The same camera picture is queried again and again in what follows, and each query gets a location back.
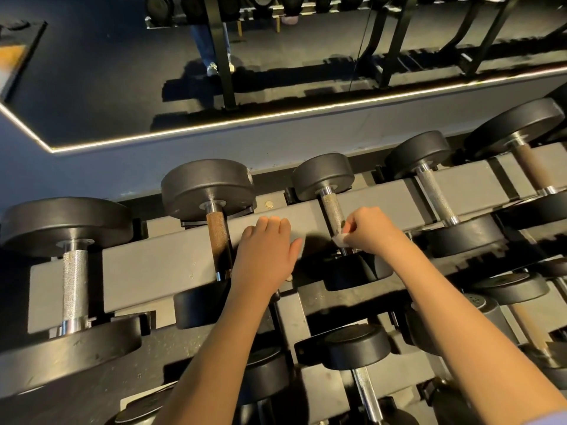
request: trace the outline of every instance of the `blue jeans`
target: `blue jeans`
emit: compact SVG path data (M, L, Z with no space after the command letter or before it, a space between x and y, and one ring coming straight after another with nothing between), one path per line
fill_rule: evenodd
M226 31L226 24L222 24L224 33L224 44L226 45L226 52L229 55L230 61L230 43L229 34ZM209 67L211 63L216 63L216 56L214 53L213 36L208 25L191 25L191 34L199 50L199 55L203 60L205 67Z

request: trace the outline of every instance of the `sleeve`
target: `sleeve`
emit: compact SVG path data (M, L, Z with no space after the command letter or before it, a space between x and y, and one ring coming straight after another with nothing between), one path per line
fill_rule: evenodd
M526 425L567 425L567 411L551 414L544 418L528 422Z

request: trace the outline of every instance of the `gray wall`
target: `gray wall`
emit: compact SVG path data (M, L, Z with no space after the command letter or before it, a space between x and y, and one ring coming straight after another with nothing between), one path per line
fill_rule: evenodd
M555 75L479 84L419 99L67 153L46 152L2 114L0 212L25 200L61 195L123 200L153 193L167 171L201 158L230 158L266 171L325 152L388 147L433 129L466 133L566 79Z

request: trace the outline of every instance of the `white wipe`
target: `white wipe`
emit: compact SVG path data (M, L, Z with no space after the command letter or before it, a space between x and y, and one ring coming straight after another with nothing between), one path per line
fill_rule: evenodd
M337 234L336 236L333 237L333 241L335 242L335 244L337 245L337 247L339 248L348 248L349 245L345 243L345 237L348 234Z

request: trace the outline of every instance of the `person's right arm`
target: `person's right arm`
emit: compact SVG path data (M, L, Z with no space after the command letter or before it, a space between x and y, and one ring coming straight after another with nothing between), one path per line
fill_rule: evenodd
M344 241L379 255L404 282L453 377L486 425L521 425L567 400L378 207L346 220Z

